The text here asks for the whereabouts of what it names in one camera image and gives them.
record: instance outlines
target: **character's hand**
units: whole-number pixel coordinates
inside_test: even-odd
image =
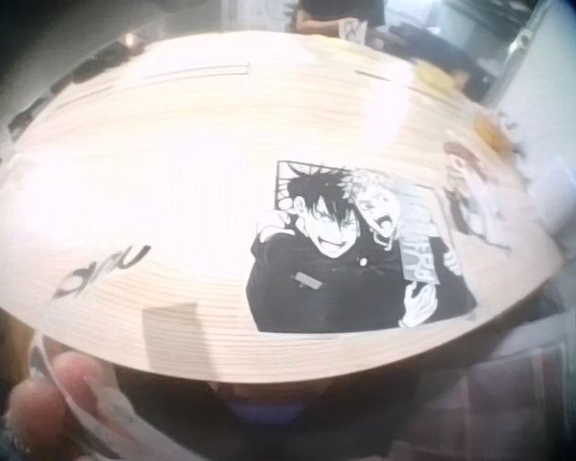
[[[461,276],[461,264],[454,249],[446,243],[447,251],[444,253],[444,266],[457,277]]]
[[[423,324],[433,315],[438,307],[435,285],[433,283],[427,283],[422,287],[418,295],[414,295],[417,286],[418,283],[413,281],[405,288],[405,315],[399,321],[401,328],[415,327]]]
[[[60,383],[77,404],[102,418],[102,411],[96,407],[96,400],[84,379],[94,378],[112,385],[114,376],[108,376],[108,371],[96,360],[77,352],[58,355],[53,367]],[[80,458],[82,451],[68,438],[66,403],[47,377],[28,378],[12,390],[5,420],[16,444],[27,453],[25,459],[89,459]]]
[[[278,233],[295,235],[293,230],[287,229],[289,224],[290,215],[286,211],[280,211],[278,209],[269,211],[261,216],[256,223],[258,239],[264,242]]]

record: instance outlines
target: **table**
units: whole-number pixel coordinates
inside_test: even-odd
[[[157,43],[68,87],[0,167],[0,306],[110,362],[207,381],[325,378],[438,347],[563,263],[512,167],[473,131],[478,110],[418,81],[411,63],[339,39],[240,32]],[[496,175],[511,246],[450,231],[478,307],[417,328],[258,331],[244,286],[277,162],[357,164],[442,191],[448,140]],[[123,259],[128,270],[96,272],[145,245],[153,250],[135,266],[137,250]],[[57,286],[80,286],[64,279],[77,269],[92,282],[51,301]]]

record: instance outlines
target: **black and white illustration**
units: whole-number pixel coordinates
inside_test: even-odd
[[[492,183],[484,164],[463,144],[446,142],[449,188],[446,197],[457,231],[476,235],[490,245],[509,248],[501,213],[490,192]]]
[[[418,189],[379,171],[280,161],[275,208],[252,243],[258,329],[409,328],[472,310],[447,230]]]

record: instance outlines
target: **sticker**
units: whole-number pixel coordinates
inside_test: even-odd
[[[490,245],[509,248],[501,213],[489,187],[490,175],[478,157],[463,144],[446,142],[446,197],[457,231],[476,235]]]
[[[474,308],[445,219],[432,218],[440,201],[423,190],[380,171],[278,162],[275,208],[252,223],[258,329],[408,328]]]

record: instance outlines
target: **finger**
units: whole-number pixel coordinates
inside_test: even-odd
[[[79,352],[65,352],[56,356],[52,362],[56,379],[65,391],[84,410],[94,413],[96,398],[87,386],[84,378],[89,376],[101,382],[109,377],[101,363]]]
[[[30,378],[11,392],[7,424],[32,452],[58,444],[65,415],[60,391],[47,377]]]
[[[281,218],[284,224],[290,224],[290,215],[286,211],[281,211],[279,213],[279,217]]]

